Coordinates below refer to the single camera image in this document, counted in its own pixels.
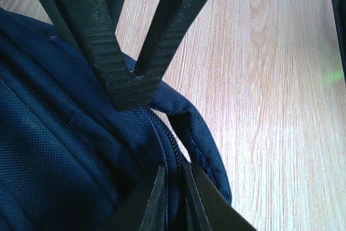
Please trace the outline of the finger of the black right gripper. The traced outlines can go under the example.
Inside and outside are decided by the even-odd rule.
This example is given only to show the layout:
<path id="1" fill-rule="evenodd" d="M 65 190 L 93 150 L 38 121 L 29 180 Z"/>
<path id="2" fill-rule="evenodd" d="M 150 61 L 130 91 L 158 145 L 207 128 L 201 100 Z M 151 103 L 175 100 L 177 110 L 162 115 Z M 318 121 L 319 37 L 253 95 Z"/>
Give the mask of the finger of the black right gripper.
<path id="1" fill-rule="evenodd" d="M 135 65 L 124 66 L 121 53 L 102 66 L 105 80 L 160 80 L 184 35 L 207 0 L 160 0 Z"/>
<path id="2" fill-rule="evenodd" d="M 117 110 L 150 103 L 159 78 L 130 71 L 112 31 L 105 0 L 39 0 L 61 36 L 90 64 Z"/>

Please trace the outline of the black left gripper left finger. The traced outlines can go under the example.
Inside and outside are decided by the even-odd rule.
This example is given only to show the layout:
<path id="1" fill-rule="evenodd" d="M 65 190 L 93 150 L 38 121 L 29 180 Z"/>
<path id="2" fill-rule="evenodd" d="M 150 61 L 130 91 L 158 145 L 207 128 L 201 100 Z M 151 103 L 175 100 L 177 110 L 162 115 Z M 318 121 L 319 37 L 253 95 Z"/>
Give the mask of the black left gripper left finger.
<path id="1" fill-rule="evenodd" d="M 164 230 L 165 169 L 146 173 L 142 182 L 106 220 L 100 230 Z"/>

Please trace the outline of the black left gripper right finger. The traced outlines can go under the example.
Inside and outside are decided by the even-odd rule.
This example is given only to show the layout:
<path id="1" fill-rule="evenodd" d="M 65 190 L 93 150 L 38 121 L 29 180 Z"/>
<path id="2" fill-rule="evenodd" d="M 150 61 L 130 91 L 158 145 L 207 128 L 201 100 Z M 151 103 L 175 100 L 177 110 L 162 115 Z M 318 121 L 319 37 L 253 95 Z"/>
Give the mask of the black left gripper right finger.
<path id="1" fill-rule="evenodd" d="M 188 230 L 255 230 L 196 163 L 185 164 L 185 198 Z"/>

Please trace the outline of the navy blue student backpack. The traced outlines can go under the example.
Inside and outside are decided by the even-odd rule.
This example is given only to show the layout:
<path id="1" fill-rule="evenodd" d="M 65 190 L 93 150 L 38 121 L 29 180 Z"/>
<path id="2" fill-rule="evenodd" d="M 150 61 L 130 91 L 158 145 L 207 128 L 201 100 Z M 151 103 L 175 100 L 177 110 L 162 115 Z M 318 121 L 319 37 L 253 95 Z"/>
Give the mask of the navy blue student backpack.
<path id="1" fill-rule="evenodd" d="M 116 110 L 51 24 L 1 10 L 1 230 L 96 230 L 163 166 L 165 229 L 183 230 L 185 157 L 231 202 L 224 164 L 193 104 L 161 83 Z"/>

